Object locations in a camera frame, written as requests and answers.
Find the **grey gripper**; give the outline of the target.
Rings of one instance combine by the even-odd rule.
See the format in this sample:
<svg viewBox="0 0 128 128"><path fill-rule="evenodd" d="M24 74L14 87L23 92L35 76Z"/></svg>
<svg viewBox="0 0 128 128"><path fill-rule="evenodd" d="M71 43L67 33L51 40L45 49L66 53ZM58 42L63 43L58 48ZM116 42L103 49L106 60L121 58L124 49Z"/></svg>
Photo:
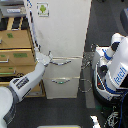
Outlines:
<svg viewBox="0 0 128 128"><path fill-rule="evenodd" d="M36 62L38 64L42 64L44 66L48 66L50 64L53 64L53 61L50 61L49 58L52 58L52 53L51 51L48 52L48 56L40 53L40 52L37 52L36 53Z"/></svg>

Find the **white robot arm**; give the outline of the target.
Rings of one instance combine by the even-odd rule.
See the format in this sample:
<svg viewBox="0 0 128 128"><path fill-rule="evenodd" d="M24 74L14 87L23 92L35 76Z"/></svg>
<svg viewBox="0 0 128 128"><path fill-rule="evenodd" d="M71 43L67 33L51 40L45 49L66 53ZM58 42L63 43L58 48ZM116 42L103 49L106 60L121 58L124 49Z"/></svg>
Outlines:
<svg viewBox="0 0 128 128"><path fill-rule="evenodd" d="M16 104L21 102L41 81L45 68L52 58L51 53L44 55L37 52L36 66L32 72L20 78L13 78L7 87L0 87L0 128L7 128L13 120Z"/></svg>

